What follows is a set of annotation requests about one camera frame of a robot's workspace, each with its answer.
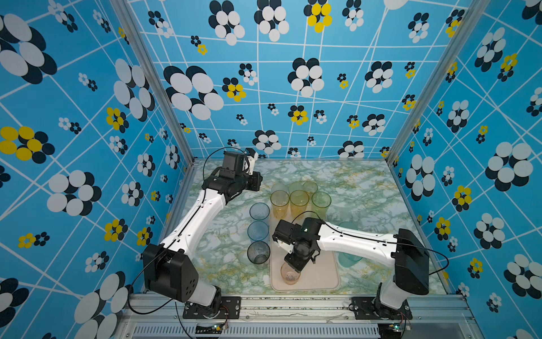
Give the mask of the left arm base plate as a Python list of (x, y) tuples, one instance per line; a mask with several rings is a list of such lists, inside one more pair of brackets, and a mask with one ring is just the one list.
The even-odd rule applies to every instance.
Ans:
[(184, 306), (182, 318), (190, 320), (239, 319), (240, 311), (241, 297), (223, 296), (219, 302), (214, 300), (210, 306), (187, 302)]

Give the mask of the aluminium corner post left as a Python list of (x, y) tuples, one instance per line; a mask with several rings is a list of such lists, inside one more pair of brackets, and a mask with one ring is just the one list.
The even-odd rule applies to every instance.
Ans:
[(165, 89), (161, 84), (158, 71), (152, 63), (150, 53), (148, 52), (148, 48), (144, 42), (144, 36), (137, 28), (136, 17), (131, 13), (131, 8), (128, 1), (112, 0), (110, 3), (120, 21), (122, 28), (126, 31), (128, 38), (131, 41), (134, 54), (148, 79), (153, 95), (155, 96), (155, 99), (165, 116), (166, 123), (172, 131), (182, 155), (190, 168), (193, 166), (193, 154), (189, 148), (188, 142), (183, 136), (183, 132), (180, 128), (180, 124), (173, 110), (172, 104), (170, 103)]

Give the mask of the frosted pink glass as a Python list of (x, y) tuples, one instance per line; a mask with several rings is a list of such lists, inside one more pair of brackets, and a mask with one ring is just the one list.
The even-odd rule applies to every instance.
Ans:
[(288, 285), (294, 285), (301, 277), (300, 272), (297, 272), (288, 263), (284, 262), (280, 268), (280, 274), (283, 281)]

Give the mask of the blue clear glass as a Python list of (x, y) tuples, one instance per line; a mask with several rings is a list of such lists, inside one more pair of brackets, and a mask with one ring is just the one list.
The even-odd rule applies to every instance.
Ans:
[(265, 242), (269, 236), (269, 225), (264, 221), (254, 221), (248, 226), (247, 235), (252, 242)]

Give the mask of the teal glass right lower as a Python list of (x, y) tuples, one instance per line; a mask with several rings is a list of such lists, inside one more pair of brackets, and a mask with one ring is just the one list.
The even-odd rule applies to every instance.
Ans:
[(362, 259), (363, 259), (362, 257), (346, 254), (344, 252), (340, 252), (338, 254), (338, 262), (344, 268), (352, 267), (356, 265), (358, 262), (360, 262)]

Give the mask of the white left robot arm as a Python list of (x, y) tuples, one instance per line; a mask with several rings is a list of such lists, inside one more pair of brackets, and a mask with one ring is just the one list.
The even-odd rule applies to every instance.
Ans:
[(217, 214), (245, 190), (257, 192), (263, 180), (259, 172), (235, 173), (215, 169), (203, 182), (196, 203), (172, 233), (143, 252), (145, 288), (183, 303), (198, 305), (210, 314), (220, 309), (221, 289), (199, 278), (192, 263), (200, 240)]

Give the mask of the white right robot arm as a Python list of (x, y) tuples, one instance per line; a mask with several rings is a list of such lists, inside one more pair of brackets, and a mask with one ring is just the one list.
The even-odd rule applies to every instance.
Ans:
[(375, 312), (384, 316), (400, 310), (411, 296), (429, 294), (429, 250), (408, 229), (396, 234), (362, 232), (306, 218), (301, 225), (280, 220), (272, 240), (287, 251), (285, 262), (300, 273), (323, 251), (351, 254), (392, 269), (373, 299)]

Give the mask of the aluminium corner post right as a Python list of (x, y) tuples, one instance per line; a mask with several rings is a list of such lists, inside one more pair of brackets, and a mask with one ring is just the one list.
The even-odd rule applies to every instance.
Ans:
[(478, 24), (480, 18), (482, 17), (482, 14), (487, 9), (490, 2), (490, 0), (478, 0), (471, 2), (464, 17), (463, 24), (461, 24), (461, 27), (454, 35), (454, 38), (451, 39), (450, 43), (446, 47), (442, 57), (436, 65), (436, 68), (434, 69), (433, 73), (428, 79), (428, 82), (424, 86), (420, 97), (417, 100), (414, 110), (412, 111), (412, 113), (409, 114), (409, 117), (407, 117), (403, 127), (401, 128), (397, 138), (395, 139), (394, 144), (390, 149), (390, 153), (386, 158), (386, 163), (389, 167), (392, 166), (393, 161), (396, 159), (399, 152), (406, 144), (408, 136), (413, 129), (413, 126), (421, 118), (423, 112), (429, 105), (430, 100), (436, 94), (436, 91), (440, 87), (440, 84), (443, 81), (449, 66), (456, 60), (458, 54), (461, 52), (465, 43), (470, 38), (474, 28)]

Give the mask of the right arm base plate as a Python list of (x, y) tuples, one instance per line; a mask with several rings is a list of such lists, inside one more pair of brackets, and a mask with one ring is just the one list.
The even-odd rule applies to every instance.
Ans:
[(399, 309), (389, 308), (377, 301), (376, 297), (353, 297), (348, 306), (356, 320), (412, 320), (411, 307), (405, 300)]

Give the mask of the frosted white glass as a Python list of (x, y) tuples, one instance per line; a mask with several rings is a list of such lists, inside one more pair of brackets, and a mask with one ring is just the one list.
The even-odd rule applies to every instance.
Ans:
[(274, 185), (272, 185), (271, 192), (272, 192), (272, 193), (275, 193), (275, 192), (286, 192), (286, 193), (289, 193), (289, 189), (288, 189), (288, 186), (287, 186), (286, 184), (283, 184), (283, 183), (281, 183), (281, 182), (278, 182), (278, 183), (275, 183)]

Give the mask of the green circuit board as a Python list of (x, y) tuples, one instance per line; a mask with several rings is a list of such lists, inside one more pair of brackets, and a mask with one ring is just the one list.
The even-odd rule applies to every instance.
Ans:
[(196, 335), (220, 335), (228, 328), (227, 324), (197, 324)]
[(381, 339), (402, 339), (405, 334), (405, 328), (398, 324), (383, 324), (378, 325), (378, 332)]

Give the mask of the teal clear glass left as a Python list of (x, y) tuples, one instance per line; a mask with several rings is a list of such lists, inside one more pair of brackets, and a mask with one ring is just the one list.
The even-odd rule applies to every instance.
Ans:
[(266, 203), (254, 203), (249, 209), (249, 215), (254, 221), (268, 223), (270, 207)]

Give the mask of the teal glass right upper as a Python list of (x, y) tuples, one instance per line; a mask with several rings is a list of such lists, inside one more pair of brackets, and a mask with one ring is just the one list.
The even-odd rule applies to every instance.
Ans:
[(340, 223), (337, 228), (340, 230), (343, 234), (350, 234), (350, 235), (359, 235), (359, 230), (357, 225), (354, 222), (346, 221)]

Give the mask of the green clear glass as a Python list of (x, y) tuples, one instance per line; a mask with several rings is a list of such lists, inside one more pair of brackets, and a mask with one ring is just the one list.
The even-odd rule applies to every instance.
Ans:
[(313, 212), (315, 212), (319, 218), (326, 220), (327, 211), (332, 203), (331, 196), (326, 192), (318, 191), (311, 197), (311, 203)]

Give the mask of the dark grey clear glass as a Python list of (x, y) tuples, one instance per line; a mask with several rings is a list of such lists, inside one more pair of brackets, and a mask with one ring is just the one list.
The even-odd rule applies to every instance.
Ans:
[(264, 241), (253, 242), (247, 249), (247, 258), (250, 263), (259, 270), (268, 267), (270, 259), (270, 247)]

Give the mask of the green circuit board right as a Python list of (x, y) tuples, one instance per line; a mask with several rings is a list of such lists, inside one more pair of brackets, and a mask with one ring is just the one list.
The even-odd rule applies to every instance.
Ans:
[(398, 324), (383, 324), (378, 325), (378, 332), (381, 339), (402, 339), (405, 334), (405, 328)]

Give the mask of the yellow glass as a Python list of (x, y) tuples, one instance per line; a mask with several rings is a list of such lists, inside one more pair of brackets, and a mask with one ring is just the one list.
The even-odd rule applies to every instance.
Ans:
[(309, 195), (304, 190), (296, 190), (290, 193), (290, 211), (293, 218), (306, 211), (309, 204)]
[(288, 192), (282, 190), (272, 192), (270, 202), (272, 203), (272, 214), (274, 218), (277, 220), (284, 219), (289, 210)]

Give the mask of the aluminium corner post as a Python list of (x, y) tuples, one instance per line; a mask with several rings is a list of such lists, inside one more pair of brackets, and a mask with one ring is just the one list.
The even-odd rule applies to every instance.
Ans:
[(148, 79), (153, 95), (155, 96), (155, 99), (165, 116), (166, 123), (172, 131), (182, 155), (190, 168), (193, 166), (193, 154), (189, 148), (188, 142), (183, 136), (183, 132), (180, 128), (180, 124), (173, 110), (172, 104), (170, 103), (165, 89), (161, 84), (158, 71), (152, 63), (150, 53), (148, 52), (148, 48), (144, 42), (144, 36), (137, 28), (136, 17), (131, 13), (131, 8), (128, 1), (112, 0), (110, 3), (120, 21), (122, 28), (126, 31), (128, 38), (131, 41), (134, 54)]
[(396, 159), (399, 152), (406, 144), (408, 136), (413, 129), (413, 126), (421, 118), (423, 112), (429, 105), (430, 100), (436, 94), (436, 91), (440, 87), (440, 84), (443, 81), (449, 66), (456, 60), (458, 54), (461, 52), (465, 43), (470, 38), (474, 28), (478, 24), (480, 18), (482, 17), (482, 14), (487, 9), (490, 2), (490, 0), (478, 0), (471, 2), (464, 17), (463, 24), (461, 24), (461, 27), (454, 35), (454, 38), (451, 39), (450, 43), (446, 47), (442, 57), (436, 65), (436, 68), (434, 69), (433, 73), (428, 79), (428, 82), (424, 86), (420, 97), (417, 100), (414, 110), (412, 111), (412, 113), (409, 114), (409, 117), (407, 117), (403, 127), (401, 128), (397, 138), (395, 139), (394, 144), (390, 149), (390, 153), (386, 158), (386, 163), (389, 167), (392, 166), (393, 161)]

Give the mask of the green circuit board left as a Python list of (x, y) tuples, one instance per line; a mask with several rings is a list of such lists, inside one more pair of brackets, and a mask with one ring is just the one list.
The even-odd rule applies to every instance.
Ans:
[(227, 324), (197, 324), (196, 335), (220, 335), (228, 328)]

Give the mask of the olive clear small glass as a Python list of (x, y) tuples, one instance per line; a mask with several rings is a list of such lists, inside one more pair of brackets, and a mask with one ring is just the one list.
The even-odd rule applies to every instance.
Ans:
[(312, 181), (304, 182), (302, 187), (303, 190), (309, 195), (309, 197), (312, 197), (314, 193), (318, 191), (318, 185)]

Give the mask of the beige rectangular tray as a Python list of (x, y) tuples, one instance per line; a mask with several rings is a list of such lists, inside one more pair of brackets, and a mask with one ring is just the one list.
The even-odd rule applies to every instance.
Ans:
[(339, 287), (335, 254), (317, 244), (323, 225), (319, 215), (304, 211), (274, 220), (270, 229), (270, 276), (277, 292), (331, 291)]

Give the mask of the aluminium front rail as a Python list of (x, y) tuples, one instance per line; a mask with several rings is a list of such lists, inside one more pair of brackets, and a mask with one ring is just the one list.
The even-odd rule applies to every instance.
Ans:
[[(239, 319), (183, 319), (184, 305), (136, 295), (140, 312), (122, 316), (115, 338), (381, 338), (378, 325), (398, 324), (403, 338), (482, 338), (466, 299), (458, 295), (411, 297), (412, 320), (356, 320), (352, 295), (243, 295)], [(196, 335), (197, 324), (227, 324), (220, 335)]]

